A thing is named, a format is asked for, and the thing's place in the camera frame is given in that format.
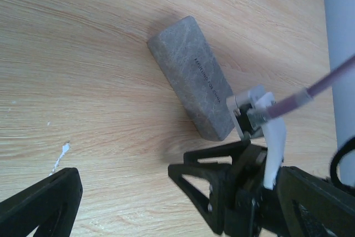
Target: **screw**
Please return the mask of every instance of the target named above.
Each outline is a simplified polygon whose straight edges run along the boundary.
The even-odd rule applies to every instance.
[[[208,204],[207,210],[208,210],[209,212],[212,212],[212,205],[211,205],[211,203]]]

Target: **black cable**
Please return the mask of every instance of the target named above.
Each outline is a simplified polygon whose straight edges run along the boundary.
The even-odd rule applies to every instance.
[[[350,153],[353,150],[355,150],[355,137],[353,137],[352,139],[347,141],[346,144],[341,149],[339,149],[339,151],[333,157],[332,162],[331,162],[331,167],[330,167],[330,175],[331,175],[331,182],[333,183],[333,185],[335,187],[355,196],[355,188],[351,187],[349,185],[343,184],[339,180],[339,177],[337,174],[337,167],[338,167],[339,162],[342,160],[342,158],[346,154]]]

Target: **rectangular block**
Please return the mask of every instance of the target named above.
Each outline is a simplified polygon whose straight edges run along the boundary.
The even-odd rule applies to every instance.
[[[196,20],[169,26],[148,47],[200,135],[224,140],[234,128],[226,105],[233,92]]]

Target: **wooden table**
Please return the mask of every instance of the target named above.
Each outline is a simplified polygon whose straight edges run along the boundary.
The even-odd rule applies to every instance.
[[[0,0],[0,199],[79,169],[72,236],[213,236],[167,166],[202,140],[146,41],[192,15],[235,93],[329,70],[323,0]],[[331,91],[285,117],[285,165],[327,175]],[[238,140],[235,131],[224,143]]]

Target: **white plastic part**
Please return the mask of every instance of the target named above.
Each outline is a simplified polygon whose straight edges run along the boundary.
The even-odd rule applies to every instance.
[[[239,123],[235,117],[234,110],[239,110],[243,105],[251,104],[252,108],[255,108],[255,103],[265,94],[264,86],[257,85],[248,91],[244,91],[238,95],[233,95],[227,98],[227,107],[231,118],[233,120],[234,126],[238,132],[241,139],[245,139],[244,133],[242,132]]]
[[[275,102],[271,92],[264,94],[256,103],[255,108],[266,108]],[[267,145],[267,157],[263,185],[272,190],[277,172],[282,164],[286,144],[286,125],[282,117],[273,119],[261,126]]]

